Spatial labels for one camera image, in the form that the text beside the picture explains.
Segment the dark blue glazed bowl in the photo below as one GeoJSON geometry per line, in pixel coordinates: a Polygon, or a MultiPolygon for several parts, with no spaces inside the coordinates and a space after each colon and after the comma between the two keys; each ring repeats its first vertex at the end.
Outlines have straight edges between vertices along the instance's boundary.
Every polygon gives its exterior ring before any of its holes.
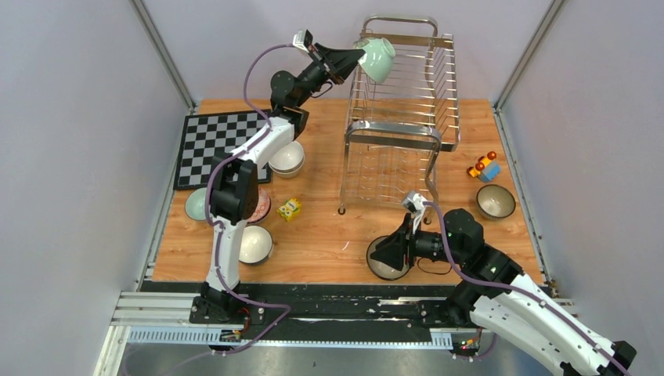
{"type": "Polygon", "coordinates": [[[371,271],[376,277],[387,280],[394,281],[404,277],[411,269],[411,266],[408,262],[404,263],[404,267],[400,270],[394,269],[383,262],[379,262],[371,258],[371,255],[376,251],[377,245],[386,239],[388,236],[384,235],[374,239],[366,251],[366,263],[371,271]]]}

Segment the pale green striped bowl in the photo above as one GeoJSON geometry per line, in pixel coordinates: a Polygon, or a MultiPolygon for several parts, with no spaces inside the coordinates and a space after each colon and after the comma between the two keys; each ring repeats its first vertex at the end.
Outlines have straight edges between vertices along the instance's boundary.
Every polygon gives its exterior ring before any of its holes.
{"type": "Polygon", "coordinates": [[[186,199],[185,212],[186,215],[194,221],[206,221],[206,193],[207,189],[201,187],[194,190],[186,199]]]}

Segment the dark patterned rim bowl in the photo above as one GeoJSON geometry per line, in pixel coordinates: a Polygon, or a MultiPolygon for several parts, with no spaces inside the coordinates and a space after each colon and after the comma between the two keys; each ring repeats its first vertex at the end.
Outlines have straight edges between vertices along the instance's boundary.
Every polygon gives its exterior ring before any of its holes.
{"type": "Polygon", "coordinates": [[[487,184],[480,188],[475,195],[478,212],[490,220],[506,219],[514,214],[517,201],[514,195],[505,187],[496,184],[487,184]]]}

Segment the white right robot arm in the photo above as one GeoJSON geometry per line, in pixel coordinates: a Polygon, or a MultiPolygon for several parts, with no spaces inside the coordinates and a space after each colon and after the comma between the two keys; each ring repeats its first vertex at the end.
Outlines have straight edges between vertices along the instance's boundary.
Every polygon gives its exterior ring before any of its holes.
{"type": "Polygon", "coordinates": [[[444,233],[424,231],[411,214],[367,249],[370,270],[383,280],[403,277],[421,259],[448,262],[465,275],[444,300],[419,308],[425,327],[481,327],[494,332],[554,375],[624,375],[637,355],[562,309],[524,270],[485,242],[484,229],[462,208],[442,217],[444,233]]]}

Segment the steel two-tier dish rack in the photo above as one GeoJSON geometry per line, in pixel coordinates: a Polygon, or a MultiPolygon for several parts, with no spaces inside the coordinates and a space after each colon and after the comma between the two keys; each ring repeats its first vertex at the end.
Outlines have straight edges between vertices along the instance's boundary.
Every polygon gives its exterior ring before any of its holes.
{"type": "Polygon", "coordinates": [[[345,126],[338,214],[354,204],[400,206],[415,190],[438,201],[436,163],[460,143],[454,40],[430,16],[368,16],[361,38],[395,48],[383,83],[359,68],[345,126]]]}

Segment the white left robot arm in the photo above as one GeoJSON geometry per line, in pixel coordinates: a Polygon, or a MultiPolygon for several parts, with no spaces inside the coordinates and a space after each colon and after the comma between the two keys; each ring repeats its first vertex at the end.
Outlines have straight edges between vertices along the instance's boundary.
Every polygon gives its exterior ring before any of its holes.
{"type": "Polygon", "coordinates": [[[302,105],[325,84],[340,85],[365,56],[362,49],[330,49],[319,43],[304,48],[311,63],[297,76],[286,70],[270,81],[269,113],[260,115],[265,125],[246,143],[215,158],[207,183],[206,220],[213,227],[213,253],[200,300],[222,324],[232,323],[249,299],[235,287],[239,278],[239,253],[244,229],[258,205],[258,170],[305,130],[308,112],[302,105]]]}

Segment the plain cream bowl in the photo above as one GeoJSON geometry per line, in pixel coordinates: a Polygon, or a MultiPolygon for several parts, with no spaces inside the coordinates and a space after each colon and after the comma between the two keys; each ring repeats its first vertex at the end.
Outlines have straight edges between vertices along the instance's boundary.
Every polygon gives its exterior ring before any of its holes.
{"type": "Polygon", "coordinates": [[[293,141],[281,148],[269,160],[269,167],[276,172],[290,173],[298,170],[304,162],[304,147],[298,141],[293,141]]]}

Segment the teal white striped bowl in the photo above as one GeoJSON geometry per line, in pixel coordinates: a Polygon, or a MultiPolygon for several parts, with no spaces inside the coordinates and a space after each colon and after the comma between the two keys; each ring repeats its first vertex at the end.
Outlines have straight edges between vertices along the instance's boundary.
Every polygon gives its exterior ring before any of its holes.
{"type": "Polygon", "coordinates": [[[260,226],[248,226],[244,230],[240,245],[239,261],[249,266],[266,262],[273,250],[271,233],[260,226]]]}

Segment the cream bowl green leaf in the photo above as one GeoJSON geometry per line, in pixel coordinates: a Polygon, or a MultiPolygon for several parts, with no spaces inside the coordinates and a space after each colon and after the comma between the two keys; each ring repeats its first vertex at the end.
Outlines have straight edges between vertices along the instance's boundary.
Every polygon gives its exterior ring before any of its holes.
{"type": "Polygon", "coordinates": [[[280,178],[282,178],[282,179],[291,179],[291,178],[294,178],[295,176],[297,176],[297,175],[300,173],[300,171],[302,170],[302,168],[303,168],[302,165],[299,165],[299,166],[297,166],[296,168],[292,168],[292,169],[289,169],[289,170],[279,170],[279,169],[277,169],[277,168],[273,168],[273,167],[271,167],[272,172],[273,172],[276,176],[278,176],[278,177],[280,177],[280,178]]]}

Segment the mint green glazed bowl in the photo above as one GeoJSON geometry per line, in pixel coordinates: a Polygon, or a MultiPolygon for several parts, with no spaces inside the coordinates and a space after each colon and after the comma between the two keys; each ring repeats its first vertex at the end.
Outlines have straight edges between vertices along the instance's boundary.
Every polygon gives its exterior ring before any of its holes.
{"type": "Polygon", "coordinates": [[[355,49],[365,52],[359,65],[375,83],[383,84],[392,70],[396,56],[395,48],[387,38],[362,38],[353,44],[355,49]]]}

